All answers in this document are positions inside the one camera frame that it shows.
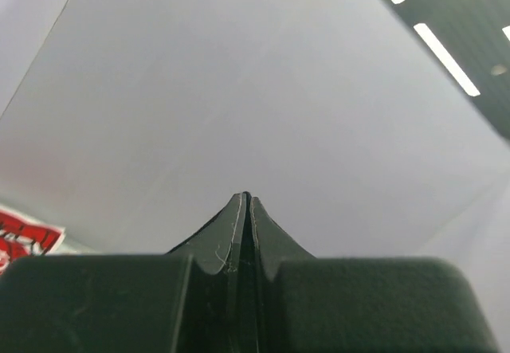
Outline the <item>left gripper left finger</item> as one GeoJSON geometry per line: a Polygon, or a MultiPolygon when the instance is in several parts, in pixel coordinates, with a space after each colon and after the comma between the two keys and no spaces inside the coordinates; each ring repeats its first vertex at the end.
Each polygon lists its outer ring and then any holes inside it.
{"type": "Polygon", "coordinates": [[[1,278],[4,352],[231,352],[249,196],[163,254],[23,257],[1,278]]]}

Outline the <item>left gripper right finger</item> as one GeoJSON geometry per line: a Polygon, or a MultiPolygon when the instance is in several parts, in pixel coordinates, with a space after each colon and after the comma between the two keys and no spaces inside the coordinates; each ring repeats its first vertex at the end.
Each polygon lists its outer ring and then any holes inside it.
{"type": "Polygon", "coordinates": [[[268,352],[497,352],[471,285],[437,258],[318,258],[250,203],[268,352]]]}

